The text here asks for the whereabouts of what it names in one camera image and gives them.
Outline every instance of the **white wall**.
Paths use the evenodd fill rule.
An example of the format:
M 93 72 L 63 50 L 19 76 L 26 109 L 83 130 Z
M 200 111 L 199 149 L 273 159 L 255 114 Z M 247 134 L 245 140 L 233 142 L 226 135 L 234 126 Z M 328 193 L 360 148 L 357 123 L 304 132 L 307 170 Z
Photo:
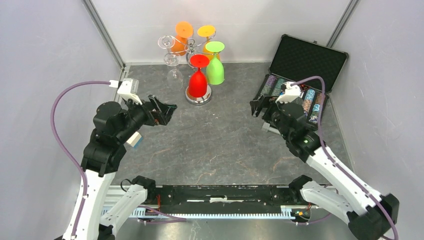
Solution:
M 0 239 L 62 235 L 80 177 L 50 129 L 50 109 L 66 87 L 116 79 L 120 70 L 82 1 L 0 1 Z M 94 128 L 105 85 L 66 95 L 56 112 L 63 142 L 77 160 Z
M 353 167 L 400 200 L 400 239 L 422 239 L 424 1 L 361 1 L 336 49 L 349 53 L 332 102 Z
M 214 25 L 223 62 L 264 62 L 282 34 L 326 45 L 349 0 L 92 0 L 123 60 L 163 63 L 157 42 L 175 25 Z M 205 39 L 197 36 L 197 43 Z

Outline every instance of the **black case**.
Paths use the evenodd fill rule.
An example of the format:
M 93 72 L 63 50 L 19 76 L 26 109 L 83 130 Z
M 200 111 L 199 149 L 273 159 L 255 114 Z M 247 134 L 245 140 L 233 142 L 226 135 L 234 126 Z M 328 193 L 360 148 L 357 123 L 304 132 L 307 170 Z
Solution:
M 321 106 L 321 108 L 324 111 L 326 102 L 329 98 L 328 93 L 332 91 L 334 83 L 348 59 L 348 56 L 346 52 L 328 48 L 314 42 L 305 41 L 287 34 L 282 35 L 274 58 L 268 69 L 269 74 L 265 75 L 259 91 L 253 101 L 250 102 L 252 115 L 257 117 L 261 110 L 266 110 L 269 107 L 271 100 L 278 97 L 278 95 L 270 95 L 275 89 L 277 81 L 275 81 L 268 94 L 261 95 L 262 89 L 270 75 L 274 75 L 277 79 L 284 79 L 291 82 L 297 82 L 312 76 L 322 77 L 325 82 L 325 101 L 324 106 Z M 311 80 L 306 82 L 302 88 L 304 89 L 302 99 L 305 98 L 306 91 L 309 88 L 314 89 L 316 92 L 312 101 L 312 106 L 309 108 L 306 121 L 312 130 L 316 130 L 318 126 L 309 122 L 309 119 L 316 98 L 318 94 L 321 93 L 321 82 L 318 79 Z

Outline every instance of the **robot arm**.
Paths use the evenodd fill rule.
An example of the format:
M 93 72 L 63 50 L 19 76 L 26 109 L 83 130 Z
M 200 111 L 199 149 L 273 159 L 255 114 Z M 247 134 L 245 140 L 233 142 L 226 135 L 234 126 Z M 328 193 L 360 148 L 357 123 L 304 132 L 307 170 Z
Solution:
M 319 136 L 306 127 L 302 106 L 291 102 L 292 100 L 291 95 L 281 95 L 274 104 L 271 104 L 263 119 L 278 129 L 293 155 L 322 174 L 339 192 L 336 194 L 327 190 L 303 175 L 289 185 L 294 197 L 314 203 L 337 216 L 348 224 L 358 239 L 380 238 L 390 229 L 390 224 L 369 194 L 381 203 L 394 223 L 398 218 L 398 199 L 392 194 L 382 196 L 379 191 L 367 185 L 347 168 L 328 146 L 324 146 L 335 160 L 331 161 L 321 146 Z M 369 194 L 365 194 L 341 169 L 367 189 Z
M 148 96 L 150 102 L 140 100 L 136 95 L 138 81 L 135 79 L 126 78 L 120 85 L 111 81 L 111 87 L 119 87 L 117 92 L 128 110 L 122 109 L 114 101 L 105 102 L 97 108 L 93 119 L 95 129 L 84 149 L 81 162 L 87 177 L 87 194 L 83 195 L 81 184 L 70 223 L 64 235 L 57 238 L 59 240 L 113 240 L 133 210 L 147 199 L 155 197 L 148 193 L 155 181 L 138 176 L 132 180 L 126 194 L 101 217 L 107 191 L 127 152 L 124 143 L 137 147 L 143 139 L 138 133 L 141 126 L 167 125 L 177 108 L 174 104 L 161 103 L 153 95 Z M 82 199 L 84 206 L 79 212 Z M 79 221 L 73 233 L 76 218 Z

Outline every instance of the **metal frame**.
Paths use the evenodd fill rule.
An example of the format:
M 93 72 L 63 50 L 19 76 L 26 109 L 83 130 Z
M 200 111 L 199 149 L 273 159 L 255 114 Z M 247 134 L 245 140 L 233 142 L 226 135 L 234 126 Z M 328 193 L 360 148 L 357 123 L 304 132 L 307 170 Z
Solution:
M 109 48 L 110 52 L 113 55 L 113 58 L 115 59 L 118 66 L 123 69 L 125 68 L 125 62 L 122 59 L 121 55 L 118 52 L 117 47 L 115 46 L 114 42 L 112 41 L 111 36 L 109 35 L 108 31 L 106 30 L 105 25 L 102 22 L 102 19 L 99 16 L 99 13 L 97 12 L 96 8 L 94 7 L 94 4 L 91 0 L 82 0 L 82 3 L 84 4 L 85 8 L 87 9 L 87 12 L 90 14 L 91 19 L 93 20 L 95 26 L 97 27 L 101 37 L 103 38 L 104 42 L 106 43 L 107 47 Z
M 343 15 L 341 16 L 340 20 L 337 23 L 337 26 L 335 27 L 334 31 L 331 34 L 330 39 L 328 40 L 327 47 L 332 48 L 334 44 L 336 43 L 337 39 L 339 38 L 340 34 L 342 33 L 343 29 L 346 26 L 346 23 L 349 21 L 352 13 L 354 12 L 355 8 L 357 7 L 360 0 L 350 0 L 349 4 L 347 5 L 346 9 L 344 10 Z

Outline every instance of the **gray floor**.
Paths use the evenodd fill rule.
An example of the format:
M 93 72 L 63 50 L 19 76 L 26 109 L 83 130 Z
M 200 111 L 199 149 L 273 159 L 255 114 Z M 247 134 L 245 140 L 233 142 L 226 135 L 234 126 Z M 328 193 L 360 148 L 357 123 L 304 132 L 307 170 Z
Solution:
M 294 157 L 283 139 L 261 130 L 263 120 L 251 116 L 249 101 L 257 93 L 270 63 L 224 64 L 225 81 L 212 86 L 213 98 L 203 106 L 189 104 L 184 89 L 170 85 L 166 65 L 131 66 L 139 80 L 138 95 L 156 95 L 177 104 L 168 126 L 143 126 L 143 142 L 128 149 L 112 184 L 137 175 L 157 184 L 289 184 L 305 174 L 327 183 L 317 171 Z M 193 70 L 180 65 L 185 76 Z M 323 114 L 324 140 L 348 164 L 348 156 L 331 101 Z

